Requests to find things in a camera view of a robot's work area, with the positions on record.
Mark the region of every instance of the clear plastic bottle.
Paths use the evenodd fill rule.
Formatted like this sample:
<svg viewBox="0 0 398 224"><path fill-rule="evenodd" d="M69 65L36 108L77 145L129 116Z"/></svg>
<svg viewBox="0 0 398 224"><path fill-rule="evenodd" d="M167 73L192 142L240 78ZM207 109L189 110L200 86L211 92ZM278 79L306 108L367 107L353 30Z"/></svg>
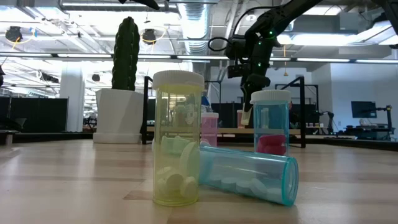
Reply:
<svg viewBox="0 0 398 224"><path fill-rule="evenodd" d="M198 199L203 76L184 71L154 75L156 90L155 203L182 206Z"/></svg>
<svg viewBox="0 0 398 224"><path fill-rule="evenodd" d="M256 152L288 155L289 102L290 92L286 90L262 90L251 95Z"/></svg>
<svg viewBox="0 0 398 224"><path fill-rule="evenodd" d="M293 157L200 147L200 184L291 206L299 187Z"/></svg>
<svg viewBox="0 0 398 224"><path fill-rule="evenodd" d="M217 123L218 113L201 114L201 139L213 147L217 146Z"/></svg>

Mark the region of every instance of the robotic arm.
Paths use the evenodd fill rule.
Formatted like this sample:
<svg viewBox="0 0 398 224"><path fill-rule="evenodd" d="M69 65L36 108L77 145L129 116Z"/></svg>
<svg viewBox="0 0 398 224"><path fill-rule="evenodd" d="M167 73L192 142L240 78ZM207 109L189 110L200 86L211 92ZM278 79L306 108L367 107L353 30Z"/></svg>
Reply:
<svg viewBox="0 0 398 224"><path fill-rule="evenodd" d="M277 36L298 16L322 0L291 0L263 13L246 31L245 35L229 38L226 56L235 61L228 67L228 78L242 77L241 89L244 95L243 124L248 124L252 105L251 94L269 86L266 77L272 48L280 47ZM398 33L398 0L372 0L386 12L396 33Z"/></svg>
<svg viewBox="0 0 398 224"><path fill-rule="evenodd" d="M316 114L320 117L323 115L328 115L329 116L329 123L328 123L328 134L333 133L333 118L335 117L335 114L330 112L330 111L325 111L325 112L316 112Z"/></svg>

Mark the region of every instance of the computer monitor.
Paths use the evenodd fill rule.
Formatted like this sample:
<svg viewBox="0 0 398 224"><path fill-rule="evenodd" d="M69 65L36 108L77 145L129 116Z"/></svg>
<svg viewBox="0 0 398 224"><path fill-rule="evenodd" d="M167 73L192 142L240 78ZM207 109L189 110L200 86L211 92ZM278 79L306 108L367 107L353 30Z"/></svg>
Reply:
<svg viewBox="0 0 398 224"><path fill-rule="evenodd" d="M370 101L352 101L353 118L377 118L376 103Z"/></svg>

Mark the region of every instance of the table surface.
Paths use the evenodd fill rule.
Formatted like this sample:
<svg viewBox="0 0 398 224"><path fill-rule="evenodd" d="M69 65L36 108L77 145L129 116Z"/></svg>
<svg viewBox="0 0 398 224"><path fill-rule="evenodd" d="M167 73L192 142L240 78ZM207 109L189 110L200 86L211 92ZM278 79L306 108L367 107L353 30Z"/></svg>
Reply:
<svg viewBox="0 0 398 224"><path fill-rule="evenodd" d="M300 169L293 207L201 186L197 203L172 208L152 202L150 145L0 147L0 223L398 223L398 153L290 150Z"/></svg>

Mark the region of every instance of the ceiling light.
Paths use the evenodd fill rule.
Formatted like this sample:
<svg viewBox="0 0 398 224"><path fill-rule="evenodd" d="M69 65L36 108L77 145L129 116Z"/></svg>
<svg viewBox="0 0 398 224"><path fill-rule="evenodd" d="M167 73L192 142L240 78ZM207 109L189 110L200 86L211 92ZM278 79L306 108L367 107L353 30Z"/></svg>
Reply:
<svg viewBox="0 0 398 224"><path fill-rule="evenodd" d="M292 39L287 34L280 34L277 36L278 42L282 45L293 44Z"/></svg>
<svg viewBox="0 0 398 224"><path fill-rule="evenodd" d="M226 56L205 56L205 55L179 55L178 59L198 59L198 60L229 60Z"/></svg>
<svg viewBox="0 0 398 224"><path fill-rule="evenodd" d="M343 34L298 34L293 37L294 45L343 46L351 42L354 35Z"/></svg>
<svg viewBox="0 0 398 224"><path fill-rule="evenodd" d="M271 62L289 62L291 58L271 57L269 60Z"/></svg>
<svg viewBox="0 0 398 224"><path fill-rule="evenodd" d="M138 55L139 59L170 59L169 55Z"/></svg>
<svg viewBox="0 0 398 224"><path fill-rule="evenodd" d="M51 54L0 53L2 57L52 57Z"/></svg>
<svg viewBox="0 0 398 224"><path fill-rule="evenodd" d="M58 54L58 57L71 58L111 58L110 54Z"/></svg>
<svg viewBox="0 0 398 224"><path fill-rule="evenodd" d="M349 62L349 59L338 58L298 58L298 62Z"/></svg>
<svg viewBox="0 0 398 224"><path fill-rule="evenodd" d="M246 16L246 20L249 22L255 21L257 19L257 16L254 15L253 11L249 11L248 15Z"/></svg>
<svg viewBox="0 0 398 224"><path fill-rule="evenodd" d="M303 15L336 16L344 6L315 6L304 12Z"/></svg>
<svg viewBox="0 0 398 224"><path fill-rule="evenodd" d="M158 4L159 7L164 7L164 4ZM62 6L96 6L96 7L147 7L144 4L139 3L127 3L127 4L119 4L119 3L75 3L75 2L65 2Z"/></svg>
<svg viewBox="0 0 398 224"><path fill-rule="evenodd" d="M398 60L376 60L376 59L357 59L356 63L392 63L398 64Z"/></svg>
<svg viewBox="0 0 398 224"><path fill-rule="evenodd" d="M387 40L381 42L379 45L395 45L398 44L398 35L393 35Z"/></svg>

